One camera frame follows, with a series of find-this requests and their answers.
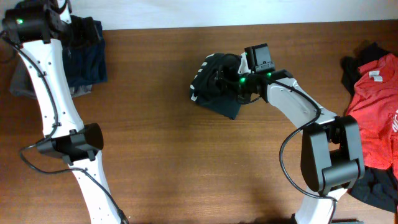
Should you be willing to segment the dark green t-shirt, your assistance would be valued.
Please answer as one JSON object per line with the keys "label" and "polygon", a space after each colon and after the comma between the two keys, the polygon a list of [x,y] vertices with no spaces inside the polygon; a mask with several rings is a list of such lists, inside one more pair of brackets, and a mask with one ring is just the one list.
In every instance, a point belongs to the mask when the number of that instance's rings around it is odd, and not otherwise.
{"label": "dark green t-shirt", "polygon": [[234,120],[241,105],[234,97],[222,95],[215,84],[216,66],[220,64],[222,55],[214,53],[205,57],[190,84],[190,99],[199,106]]}

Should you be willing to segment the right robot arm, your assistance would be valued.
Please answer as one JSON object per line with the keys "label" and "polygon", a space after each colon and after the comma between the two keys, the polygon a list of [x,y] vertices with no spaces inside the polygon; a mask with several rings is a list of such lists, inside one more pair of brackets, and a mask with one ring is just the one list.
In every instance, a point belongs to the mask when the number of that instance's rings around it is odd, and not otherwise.
{"label": "right robot arm", "polygon": [[[255,93],[277,108],[295,126],[279,149],[279,164],[290,184],[303,194],[293,223],[332,223],[339,199],[364,175],[364,157],[358,122],[352,116],[338,116],[309,96],[286,70],[273,70],[266,63],[255,65],[246,54],[237,57],[239,68],[225,65],[216,80],[248,102]],[[307,185],[299,187],[284,163],[289,141],[302,135],[300,169]]]}

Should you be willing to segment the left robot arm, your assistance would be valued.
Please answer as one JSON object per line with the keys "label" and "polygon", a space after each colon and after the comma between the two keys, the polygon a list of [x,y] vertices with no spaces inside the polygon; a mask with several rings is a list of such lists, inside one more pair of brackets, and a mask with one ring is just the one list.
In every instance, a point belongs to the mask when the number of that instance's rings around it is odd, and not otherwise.
{"label": "left robot arm", "polygon": [[33,147],[61,159],[80,186],[92,223],[128,223],[113,199],[103,170],[103,134],[99,124],[84,124],[67,83],[65,47],[100,42],[92,17],[72,15],[69,1],[21,1],[5,12],[2,38],[24,62],[39,103],[43,139]]}

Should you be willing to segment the folded navy blue garment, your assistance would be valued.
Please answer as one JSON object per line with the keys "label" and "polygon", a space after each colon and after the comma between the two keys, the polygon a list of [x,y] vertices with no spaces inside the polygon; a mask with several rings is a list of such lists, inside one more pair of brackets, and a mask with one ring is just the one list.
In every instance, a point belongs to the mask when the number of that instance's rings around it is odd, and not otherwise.
{"label": "folded navy blue garment", "polygon": [[63,67],[70,87],[94,85],[108,81],[103,26],[100,21],[95,20],[95,24],[101,37],[100,43],[81,49],[63,48]]}

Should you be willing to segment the folded grey garment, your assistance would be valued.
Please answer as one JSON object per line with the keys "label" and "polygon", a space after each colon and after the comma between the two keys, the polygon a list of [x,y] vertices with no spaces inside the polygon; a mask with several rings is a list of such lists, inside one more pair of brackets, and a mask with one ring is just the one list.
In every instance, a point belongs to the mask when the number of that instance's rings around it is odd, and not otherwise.
{"label": "folded grey garment", "polygon": [[[92,85],[83,85],[78,87],[70,87],[72,98],[83,96],[91,93]],[[29,73],[23,61],[17,63],[16,69],[12,75],[9,91],[14,96],[24,96],[36,100],[36,94],[32,85]]]}

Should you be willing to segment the red t-shirt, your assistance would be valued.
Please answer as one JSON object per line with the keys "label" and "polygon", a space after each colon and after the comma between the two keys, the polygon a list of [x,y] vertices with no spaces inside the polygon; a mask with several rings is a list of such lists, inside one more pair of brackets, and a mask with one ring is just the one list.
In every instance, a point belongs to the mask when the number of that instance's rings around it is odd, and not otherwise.
{"label": "red t-shirt", "polygon": [[359,125],[364,164],[397,175],[397,56],[387,54],[358,70],[346,114]]}

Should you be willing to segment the black garment under pile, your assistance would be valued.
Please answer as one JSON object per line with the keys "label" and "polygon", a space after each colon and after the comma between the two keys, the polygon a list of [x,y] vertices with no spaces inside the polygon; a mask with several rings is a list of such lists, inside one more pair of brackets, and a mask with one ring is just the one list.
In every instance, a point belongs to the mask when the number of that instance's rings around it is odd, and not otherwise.
{"label": "black garment under pile", "polygon": [[[350,93],[351,101],[354,97],[354,84],[361,78],[358,68],[387,54],[392,53],[382,49],[377,43],[367,43],[359,48],[354,57],[341,59],[343,69],[341,82]],[[391,168],[381,170],[365,166],[363,178],[354,184],[349,194],[368,205],[395,213],[397,212],[397,175],[393,174]]]}

